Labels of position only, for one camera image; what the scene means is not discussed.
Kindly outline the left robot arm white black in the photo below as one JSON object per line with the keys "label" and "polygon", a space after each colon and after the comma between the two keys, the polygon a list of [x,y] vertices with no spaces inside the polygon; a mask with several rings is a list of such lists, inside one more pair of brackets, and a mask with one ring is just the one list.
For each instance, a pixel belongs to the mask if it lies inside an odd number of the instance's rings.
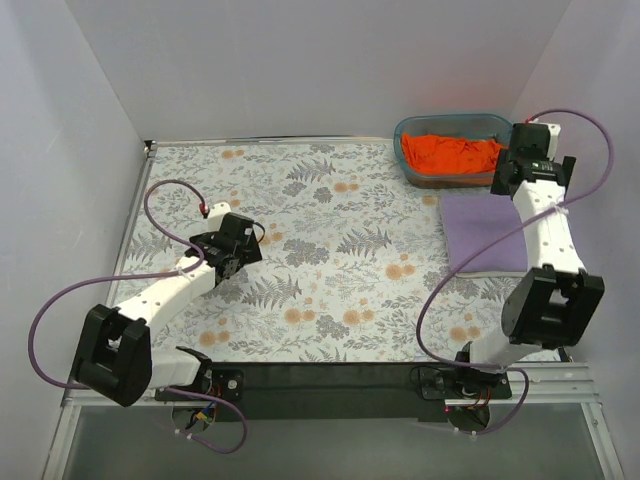
{"label": "left robot arm white black", "polygon": [[98,304],[86,315],[71,378],[128,407],[150,389],[180,388],[193,400],[213,386],[212,361],[188,347],[155,351],[157,334],[198,297],[244,266],[262,260],[255,222],[225,212],[213,230],[190,238],[178,274],[162,278],[115,307]]}

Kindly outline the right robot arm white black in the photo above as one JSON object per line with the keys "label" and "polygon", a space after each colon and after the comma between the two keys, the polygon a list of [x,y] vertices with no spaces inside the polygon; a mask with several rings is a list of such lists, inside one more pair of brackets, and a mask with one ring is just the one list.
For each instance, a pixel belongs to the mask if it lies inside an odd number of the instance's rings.
{"label": "right robot arm white black", "polygon": [[525,223],[528,271],[507,297],[500,327],[467,343],[456,355],[454,389],[475,397],[505,381],[505,370],[543,350],[574,346],[605,291],[588,273],[562,207],[575,158],[556,162],[555,124],[517,123],[499,155],[491,191],[511,198]]}

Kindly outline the purple t shirt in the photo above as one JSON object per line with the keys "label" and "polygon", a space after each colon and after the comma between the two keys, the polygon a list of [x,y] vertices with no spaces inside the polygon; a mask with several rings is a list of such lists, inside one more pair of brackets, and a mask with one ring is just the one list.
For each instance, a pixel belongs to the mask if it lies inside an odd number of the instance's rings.
{"label": "purple t shirt", "polygon": [[[488,193],[444,195],[440,198],[439,209],[452,268],[520,224],[519,214],[507,196]],[[527,270],[524,235],[517,232],[458,272]]]}

